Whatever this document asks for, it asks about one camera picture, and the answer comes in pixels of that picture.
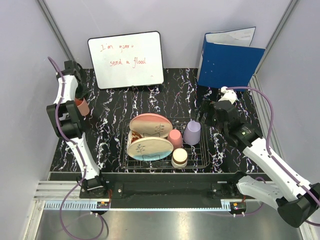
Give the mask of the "lilac cup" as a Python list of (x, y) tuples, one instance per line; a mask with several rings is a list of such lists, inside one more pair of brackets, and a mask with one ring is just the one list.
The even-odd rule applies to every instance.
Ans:
[(188, 145), (196, 145), (201, 138), (201, 124), (195, 120), (191, 120), (185, 127), (183, 133), (183, 141)]

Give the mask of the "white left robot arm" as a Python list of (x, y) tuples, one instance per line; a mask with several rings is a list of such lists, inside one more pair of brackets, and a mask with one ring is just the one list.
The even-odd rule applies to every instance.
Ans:
[(90, 110), (86, 102), (88, 90), (82, 83), (84, 70), (74, 60), (65, 61), (64, 70), (60, 70), (51, 57), (48, 60), (56, 71), (58, 91), (54, 103), (46, 107), (47, 115), (55, 134), (70, 147), (80, 168), (81, 178), (77, 181), (80, 197), (103, 198), (108, 186), (86, 140), (84, 117)]

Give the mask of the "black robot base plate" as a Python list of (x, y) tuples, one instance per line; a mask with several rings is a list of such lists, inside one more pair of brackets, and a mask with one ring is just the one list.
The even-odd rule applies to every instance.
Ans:
[(77, 186), (79, 172), (52, 172), (40, 181), (36, 197), (49, 201), (84, 203), (110, 201), (112, 211), (229, 211), (230, 202), (241, 201), (233, 182), (236, 173), (119, 173), (102, 174), (100, 193), (87, 193)]

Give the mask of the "blue and beige plate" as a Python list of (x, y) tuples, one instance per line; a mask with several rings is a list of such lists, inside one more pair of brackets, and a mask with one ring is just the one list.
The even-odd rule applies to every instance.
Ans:
[(174, 150), (173, 144), (162, 137), (143, 137), (127, 147), (127, 154), (138, 161), (158, 161), (169, 156)]

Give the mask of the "pink cup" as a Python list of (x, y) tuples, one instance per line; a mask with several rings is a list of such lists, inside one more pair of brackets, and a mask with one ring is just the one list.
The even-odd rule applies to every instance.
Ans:
[(173, 145), (173, 149), (181, 148), (183, 145), (182, 134), (179, 130), (173, 129), (169, 132), (167, 140)]
[(85, 98), (75, 98), (74, 101), (82, 116), (87, 116), (90, 113), (90, 108)]

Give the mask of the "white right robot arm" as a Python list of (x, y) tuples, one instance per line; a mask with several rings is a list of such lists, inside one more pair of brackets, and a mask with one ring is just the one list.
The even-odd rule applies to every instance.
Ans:
[(262, 168), (274, 186), (257, 181), (238, 171), (228, 181), (227, 192), (232, 198), (249, 196), (277, 210), (290, 226), (299, 228), (320, 207), (320, 185), (310, 183), (284, 162), (268, 145), (262, 133), (240, 120), (236, 107), (229, 100), (205, 99), (196, 122), (216, 128), (229, 145), (242, 152)]

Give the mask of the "pink and beige plate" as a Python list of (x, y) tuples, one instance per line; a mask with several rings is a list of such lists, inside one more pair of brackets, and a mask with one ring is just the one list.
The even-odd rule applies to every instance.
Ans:
[(166, 138), (173, 130), (172, 123), (164, 116), (156, 113), (143, 113), (134, 117), (130, 123), (131, 131), (142, 137)]

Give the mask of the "grey wire dish rack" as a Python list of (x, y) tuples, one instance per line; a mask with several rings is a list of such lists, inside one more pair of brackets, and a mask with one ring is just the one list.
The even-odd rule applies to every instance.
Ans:
[[(184, 170), (200, 170), (206, 168), (210, 164), (209, 160), (209, 147), (208, 147), (208, 127), (201, 123), (201, 132), (199, 143), (195, 145), (189, 145), (185, 142), (182, 143), (182, 148), (186, 150), (188, 159)], [(127, 144), (130, 132), (130, 119), (124, 120), (122, 123), (121, 132), (121, 147), (120, 147), (120, 164), (119, 166), (128, 171), (134, 172), (169, 172), (175, 168), (171, 164), (172, 155), (156, 160), (156, 161), (141, 161), (130, 157), (127, 154)]]

